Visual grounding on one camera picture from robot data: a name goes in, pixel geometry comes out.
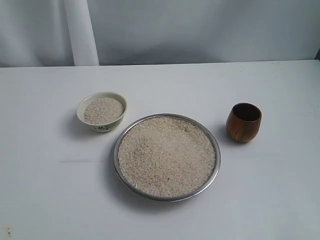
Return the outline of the brown wooden cup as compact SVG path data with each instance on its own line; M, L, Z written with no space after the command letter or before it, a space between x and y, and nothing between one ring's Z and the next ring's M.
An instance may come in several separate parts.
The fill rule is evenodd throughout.
M238 143L248 143L259 132L262 112L251 103L241 102L234 105L226 120L227 135Z

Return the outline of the cream ceramic rice bowl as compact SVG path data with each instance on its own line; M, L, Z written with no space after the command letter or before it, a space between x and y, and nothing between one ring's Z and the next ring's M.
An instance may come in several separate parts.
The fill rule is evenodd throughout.
M86 107L93 101L99 99L99 98L104 98L104 97L109 97L109 98L113 98L118 100L119 102L121 102L124 106L124 112L123 114L115 121L110 122L110 123L106 123L106 124L91 124L88 123L84 120L84 112ZM87 126L89 126L90 129L92 129L93 131L96 132L109 132L112 131L114 128L116 128L123 120L124 115L126 113L126 109L127 109L127 101L126 99L114 92L97 92L94 93L88 97L86 97L84 100L82 100L76 110L76 115L77 118L84 124L86 124Z

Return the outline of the white rice grains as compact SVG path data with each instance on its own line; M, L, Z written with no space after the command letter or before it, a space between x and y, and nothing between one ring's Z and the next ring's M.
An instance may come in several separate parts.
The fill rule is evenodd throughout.
M124 112L123 104L111 97L101 97L92 101L84 110L84 120L94 125L114 122Z

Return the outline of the white backdrop curtain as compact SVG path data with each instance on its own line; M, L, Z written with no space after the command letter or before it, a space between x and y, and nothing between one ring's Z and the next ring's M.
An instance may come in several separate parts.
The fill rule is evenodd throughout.
M310 60L317 0L3 0L2 67Z

